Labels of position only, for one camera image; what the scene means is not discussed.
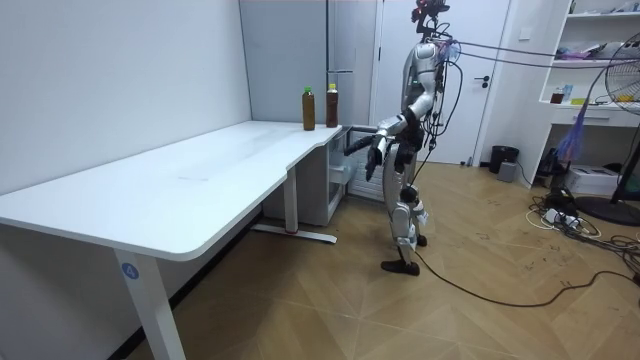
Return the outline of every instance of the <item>door frame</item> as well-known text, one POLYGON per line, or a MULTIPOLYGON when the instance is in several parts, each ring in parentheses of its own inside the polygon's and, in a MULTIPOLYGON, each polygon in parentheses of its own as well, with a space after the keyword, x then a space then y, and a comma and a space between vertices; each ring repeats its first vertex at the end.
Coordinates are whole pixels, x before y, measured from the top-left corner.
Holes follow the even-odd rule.
MULTIPOLYGON (((507 29, 507 23, 509 22, 509 16, 514 8, 514 0, 509 0, 507 4, 507 14, 504 19, 504 24, 502 24, 502 34, 500 35, 500 43, 498 46, 505 47, 504 44, 505 39, 505 30, 507 29)), ((373 69, 371 71, 371 97, 369 99, 369 126, 377 126, 375 123, 374 116, 376 114, 376 98, 378 95, 378 73, 380 71, 380 60, 379 60, 379 49, 382 42, 382 26, 384 22, 384 0, 376 0, 376 31, 375 31, 375 41, 373 47, 373 69)), ((501 52, 498 51, 497 57, 500 58, 501 52)), ((493 74, 491 80, 491 86, 489 86, 489 92, 487 94, 487 102, 485 103, 484 109, 482 110, 482 117, 480 119, 480 127, 478 129, 478 137, 476 138, 476 145, 473 150, 473 166, 480 166, 480 157, 482 155, 482 148, 484 147, 485 139, 487 137, 487 131, 489 126, 489 119, 487 115, 491 114, 493 111, 493 106, 496 103, 496 89, 497 86, 493 86, 493 84, 500 84, 502 80, 502 67, 498 66, 498 62, 495 62, 493 65, 493 74)))

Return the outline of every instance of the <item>power strip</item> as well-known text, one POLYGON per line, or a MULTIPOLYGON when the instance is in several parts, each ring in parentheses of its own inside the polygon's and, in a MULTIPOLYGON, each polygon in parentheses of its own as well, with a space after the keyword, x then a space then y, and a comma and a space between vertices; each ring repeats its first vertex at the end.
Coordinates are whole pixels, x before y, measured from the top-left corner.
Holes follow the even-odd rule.
POLYGON ((544 219, 549 224, 555 224, 558 221, 563 221, 567 226, 576 229, 578 225, 580 225, 580 219, 575 216, 565 215, 564 213, 558 212, 556 209, 549 209, 544 214, 544 219))

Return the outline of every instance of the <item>desk surface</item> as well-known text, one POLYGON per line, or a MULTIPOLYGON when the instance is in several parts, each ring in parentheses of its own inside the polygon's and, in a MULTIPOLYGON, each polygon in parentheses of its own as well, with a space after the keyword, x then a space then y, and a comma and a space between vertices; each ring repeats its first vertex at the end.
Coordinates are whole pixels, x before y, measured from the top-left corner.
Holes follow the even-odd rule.
POLYGON ((340 130, 247 121, 0 196, 0 223, 194 259, 340 130))

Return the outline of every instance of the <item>desk leg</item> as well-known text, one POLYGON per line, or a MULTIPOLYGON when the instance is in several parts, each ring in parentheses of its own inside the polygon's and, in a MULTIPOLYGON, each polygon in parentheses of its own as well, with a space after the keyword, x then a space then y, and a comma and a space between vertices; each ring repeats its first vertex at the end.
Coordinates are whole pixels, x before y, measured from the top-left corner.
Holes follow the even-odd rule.
POLYGON ((310 240, 318 240, 335 244, 338 239, 335 236, 318 234, 308 231, 298 231, 298 192, 296 189, 296 168, 295 166, 287 171, 287 179, 284 181, 284 229, 277 226, 256 224, 253 230, 269 232, 274 234, 301 237, 310 240))
POLYGON ((115 250, 133 304, 156 360, 185 360, 156 259, 115 250))

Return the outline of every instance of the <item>white door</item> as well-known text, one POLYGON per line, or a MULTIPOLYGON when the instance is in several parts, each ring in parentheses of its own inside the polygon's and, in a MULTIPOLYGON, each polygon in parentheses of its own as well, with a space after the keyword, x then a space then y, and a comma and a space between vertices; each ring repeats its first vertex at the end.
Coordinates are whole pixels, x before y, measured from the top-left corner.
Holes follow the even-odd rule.
MULTIPOLYGON (((448 12, 439 16, 440 23, 451 23, 447 30, 458 41, 499 46, 510 0, 448 0, 448 12)), ((382 34, 371 125, 400 112, 402 71, 409 51, 420 41, 416 25, 411 22, 415 0, 385 0, 382 3, 382 34)), ((495 58, 497 51, 463 46, 463 52, 495 58)), ((493 79, 495 63, 461 55, 458 65, 464 71, 460 102, 447 132, 438 138, 438 146, 429 161, 459 164, 474 156, 480 124, 490 87, 483 88, 484 78, 493 79)), ((447 88, 441 122, 449 117, 458 93, 460 75, 448 68, 447 88)), ((427 152, 420 152, 424 160, 427 152)))

